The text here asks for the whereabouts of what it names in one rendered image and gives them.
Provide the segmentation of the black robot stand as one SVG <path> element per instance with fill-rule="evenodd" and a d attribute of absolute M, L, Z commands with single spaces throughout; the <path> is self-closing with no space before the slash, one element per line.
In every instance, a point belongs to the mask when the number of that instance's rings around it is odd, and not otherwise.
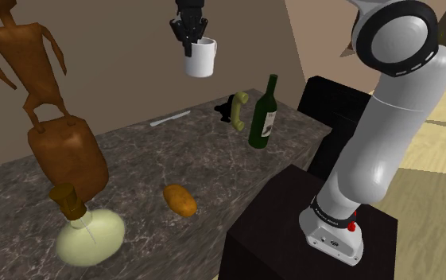
<path fill-rule="evenodd" d="M 295 165 L 271 178 L 227 231 L 219 280 L 394 280 L 398 221 L 370 205 L 357 211 L 356 266 L 307 244 L 299 215 L 323 184 Z"/>

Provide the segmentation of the pale round corked flask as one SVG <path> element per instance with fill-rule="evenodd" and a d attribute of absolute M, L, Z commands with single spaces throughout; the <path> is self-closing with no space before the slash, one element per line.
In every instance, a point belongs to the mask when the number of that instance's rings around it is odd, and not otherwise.
<path fill-rule="evenodd" d="M 69 183 L 54 186 L 49 197 L 68 223 L 56 238 L 56 254 L 72 266 L 94 266 L 111 257 L 124 240 L 123 219 L 109 209 L 87 209 Z"/>

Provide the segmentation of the brown wooden figure statue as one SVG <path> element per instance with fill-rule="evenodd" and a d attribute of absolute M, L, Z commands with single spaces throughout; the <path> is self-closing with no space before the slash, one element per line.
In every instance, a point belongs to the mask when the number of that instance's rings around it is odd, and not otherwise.
<path fill-rule="evenodd" d="M 11 14 L 17 0 L 0 0 L 0 54 L 28 95 L 23 105 L 33 127 L 28 143 L 53 185 L 70 183 L 84 202 L 101 192 L 109 173 L 95 136 L 84 119 L 71 115 L 60 94 L 44 40 L 48 40 L 63 73 L 64 54 L 43 25 L 18 25 Z M 17 86 L 0 68 L 0 80 Z"/>

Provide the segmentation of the black telephone with olive handset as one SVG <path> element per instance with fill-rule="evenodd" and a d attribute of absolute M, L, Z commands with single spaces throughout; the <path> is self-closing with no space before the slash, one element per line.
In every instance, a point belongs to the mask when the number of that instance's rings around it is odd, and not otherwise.
<path fill-rule="evenodd" d="M 241 106 L 247 103 L 248 99 L 248 94 L 240 91 L 230 95 L 225 103 L 215 106 L 214 110 L 221 114 L 221 121 L 231 123 L 236 130 L 241 131 L 245 126 L 240 120 Z"/>

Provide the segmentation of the white mug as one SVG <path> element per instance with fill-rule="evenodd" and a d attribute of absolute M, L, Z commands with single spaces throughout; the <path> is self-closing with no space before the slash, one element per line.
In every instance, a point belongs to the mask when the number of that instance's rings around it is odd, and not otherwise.
<path fill-rule="evenodd" d="M 184 58 L 184 70 L 188 76 L 207 78 L 214 72 L 217 41 L 202 37 L 192 43 L 192 56 Z"/>

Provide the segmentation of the silver knife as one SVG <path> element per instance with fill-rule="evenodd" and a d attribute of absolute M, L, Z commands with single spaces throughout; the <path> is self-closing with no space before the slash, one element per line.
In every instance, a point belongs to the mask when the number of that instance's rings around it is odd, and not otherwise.
<path fill-rule="evenodd" d="M 188 115 L 190 112 L 191 111 L 185 111 L 185 112 L 182 112 L 180 114 L 169 116 L 168 118 L 165 118 L 165 119 L 157 120 L 155 122 L 150 123 L 150 126 L 157 126 L 157 125 L 162 124 L 164 122 L 167 122 L 169 120 L 174 120 L 174 119 L 181 118 L 181 117 L 183 117 L 185 115 Z"/>

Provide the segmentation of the green wine bottle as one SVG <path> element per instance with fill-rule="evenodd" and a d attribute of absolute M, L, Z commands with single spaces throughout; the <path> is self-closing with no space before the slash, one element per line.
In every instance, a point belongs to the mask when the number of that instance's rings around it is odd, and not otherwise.
<path fill-rule="evenodd" d="M 274 91 L 278 76 L 270 74 L 265 94 L 256 102 L 248 142 L 255 149 L 267 146 L 277 113 Z"/>

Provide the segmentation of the brown potato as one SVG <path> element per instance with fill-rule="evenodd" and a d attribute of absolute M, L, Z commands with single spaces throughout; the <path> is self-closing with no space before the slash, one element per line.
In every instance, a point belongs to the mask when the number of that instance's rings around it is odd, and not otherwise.
<path fill-rule="evenodd" d="M 169 208 L 179 216 L 189 217 L 196 213 L 197 204 L 189 191 L 181 185 L 167 185 L 163 197 Z"/>

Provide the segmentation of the black cabinet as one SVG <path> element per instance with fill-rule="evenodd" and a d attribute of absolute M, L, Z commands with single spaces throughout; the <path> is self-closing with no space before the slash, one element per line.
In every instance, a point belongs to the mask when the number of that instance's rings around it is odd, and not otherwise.
<path fill-rule="evenodd" d="M 322 76 L 307 80 L 297 110 L 332 129 L 316 151 L 309 173 L 324 181 L 328 179 L 369 100 L 369 94 Z"/>

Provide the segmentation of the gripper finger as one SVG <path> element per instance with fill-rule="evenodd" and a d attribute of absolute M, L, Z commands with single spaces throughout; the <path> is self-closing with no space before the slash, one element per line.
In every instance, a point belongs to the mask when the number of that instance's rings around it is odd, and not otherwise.
<path fill-rule="evenodd" d="M 183 45 L 184 55 L 186 57 L 191 57 L 192 41 L 189 36 L 189 30 L 185 28 L 181 19 L 172 19 L 169 24 L 176 39 Z"/>
<path fill-rule="evenodd" d="M 195 27 L 193 28 L 193 40 L 194 41 L 198 41 L 200 40 L 205 32 L 205 29 L 207 27 L 208 24 L 208 19 L 202 17 L 196 24 Z"/>

